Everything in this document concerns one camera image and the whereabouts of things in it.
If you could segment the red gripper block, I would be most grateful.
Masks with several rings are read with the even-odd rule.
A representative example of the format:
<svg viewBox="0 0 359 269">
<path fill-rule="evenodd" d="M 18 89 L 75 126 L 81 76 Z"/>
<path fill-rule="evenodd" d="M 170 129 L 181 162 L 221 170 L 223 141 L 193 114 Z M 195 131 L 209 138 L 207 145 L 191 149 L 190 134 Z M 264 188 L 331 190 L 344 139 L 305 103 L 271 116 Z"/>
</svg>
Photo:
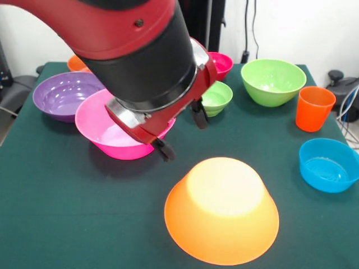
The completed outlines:
<svg viewBox="0 0 359 269">
<path fill-rule="evenodd" d="M 191 115 L 196 125 L 200 129 L 208 127 L 208 116 L 201 96 L 215 82 L 217 71 L 208 52 L 196 52 L 194 57 L 197 65 L 196 78 L 190 89 L 171 105 L 154 112 L 132 112 L 123 107 L 115 98 L 110 99 L 105 105 L 109 116 L 117 125 L 134 140 L 151 143 L 165 162 L 176 158 L 171 145 L 167 141 L 157 138 L 167 127 L 169 121 L 191 105 Z"/>
</svg>

